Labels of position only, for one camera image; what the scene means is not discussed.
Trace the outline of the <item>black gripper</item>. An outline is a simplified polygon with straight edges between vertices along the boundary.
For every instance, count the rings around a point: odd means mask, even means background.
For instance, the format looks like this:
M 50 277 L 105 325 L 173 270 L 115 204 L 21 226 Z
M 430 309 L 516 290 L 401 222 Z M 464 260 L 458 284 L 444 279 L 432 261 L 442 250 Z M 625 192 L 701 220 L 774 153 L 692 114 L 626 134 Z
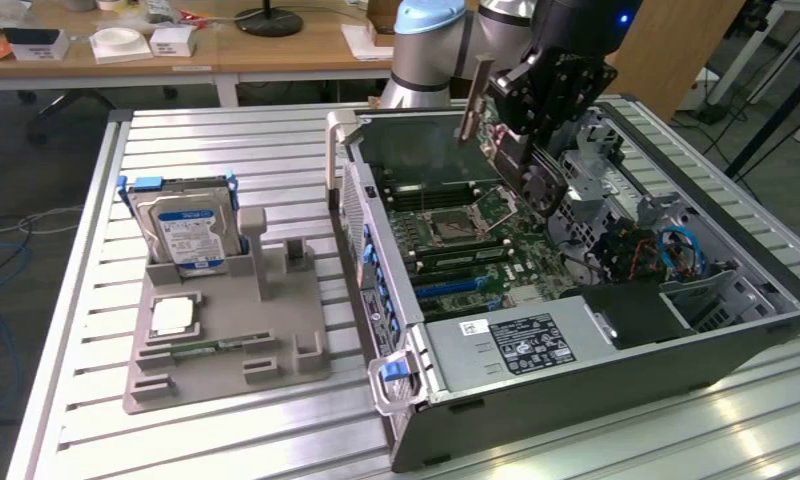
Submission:
M 576 119 L 617 72 L 617 51 L 638 12 L 633 0 L 538 1 L 517 66 L 490 77 L 500 121 L 518 135 L 550 134 Z

